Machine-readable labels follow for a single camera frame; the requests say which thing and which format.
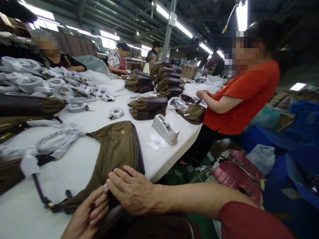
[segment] floral shirt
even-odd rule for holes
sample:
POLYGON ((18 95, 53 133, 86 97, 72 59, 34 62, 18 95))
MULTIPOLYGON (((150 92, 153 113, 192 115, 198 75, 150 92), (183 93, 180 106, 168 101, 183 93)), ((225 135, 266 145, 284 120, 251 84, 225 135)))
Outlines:
POLYGON ((115 68, 120 67, 119 55, 118 55, 116 49, 112 49, 109 51, 107 63, 115 68))

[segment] red shirt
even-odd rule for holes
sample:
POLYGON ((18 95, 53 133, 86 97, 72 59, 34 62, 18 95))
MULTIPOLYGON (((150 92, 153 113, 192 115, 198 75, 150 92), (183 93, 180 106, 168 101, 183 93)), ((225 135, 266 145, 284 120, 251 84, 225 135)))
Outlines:
POLYGON ((228 202, 219 212, 223 239, 293 239, 285 225, 269 212, 242 202, 228 202))
POLYGON ((280 79, 276 61, 268 61, 259 70, 245 71, 227 82, 213 99, 219 101, 223 95, 243 100, 230 111, 217 114, 207 108, 203 123, 222 134, 240 134, 274 94, 280 79))

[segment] red sleeve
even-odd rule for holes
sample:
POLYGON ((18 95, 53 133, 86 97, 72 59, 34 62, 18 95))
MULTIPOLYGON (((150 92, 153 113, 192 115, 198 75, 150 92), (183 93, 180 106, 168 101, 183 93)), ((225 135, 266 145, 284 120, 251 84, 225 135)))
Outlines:
POLYGON ((269 83, 269 78, 262 72, 245 75, 236 79, 226 90, 224 95, 241 100, 248 100, 269 83))
POLYGON ((228 202, 219 212, 223 239, 294 239, 279 219, 242 202, 228 202))

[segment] support column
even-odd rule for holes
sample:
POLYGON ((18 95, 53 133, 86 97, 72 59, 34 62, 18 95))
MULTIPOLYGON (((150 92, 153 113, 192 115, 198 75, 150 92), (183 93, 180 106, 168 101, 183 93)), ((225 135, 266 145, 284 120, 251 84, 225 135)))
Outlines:
MULTIPOLYGON (((177 5, 177 0, 172 0, 172 2, 170 3, 169 13, 175 12, 176 5, 177 5)), ((172 27, 168 24, 168 20, 167 20, 167 28, 166 28, 166 35, 165 35, 165 43, 164 43, 164 47, 163 47, 162 61, 166 61, 171 34, 172 34, 172 27)))

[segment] ceiling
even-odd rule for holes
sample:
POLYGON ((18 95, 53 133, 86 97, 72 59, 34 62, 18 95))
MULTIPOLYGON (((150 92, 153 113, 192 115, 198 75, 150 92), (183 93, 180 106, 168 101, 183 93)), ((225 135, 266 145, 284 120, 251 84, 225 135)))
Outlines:
MULTIPOLYGON (((157 1, 170 9, 170 0, 157 1)), ((157 40, 163 45, 165 41, 167 20, 155 9, 151 18, 151 0, 33 0, 32 2, 53 5, 55 8, 50 9, 51 12, 70 17, 65 14, 67 11, 76 18, 73 20, 87 25, 92 22, 98 23, 109 29, 109 32, 116 32, 121 38, 132 42, 152 44, 157 40)), ((248 3, 249 24, 264 18, 282 20, 293 12, 301 12, 304 15, 298 28, 282 42, 285 50, 279 52, 278 58, 285 68, 318 59, 318 1, 248 0, 248 3)), ((234 5, 235 0, 177 0, 177 18, 195 37, 191 39, 175 27, 170 45, 182 49, 189 54, 189 57, 207 54, 201 48, 197 50, 199 41, 207 41, 206 45, 213 51, 217 48, 224 50, 225 35, 221 32, 234 5)), ((233 13, 227 31, 237 30, 237 18, 233 13)))

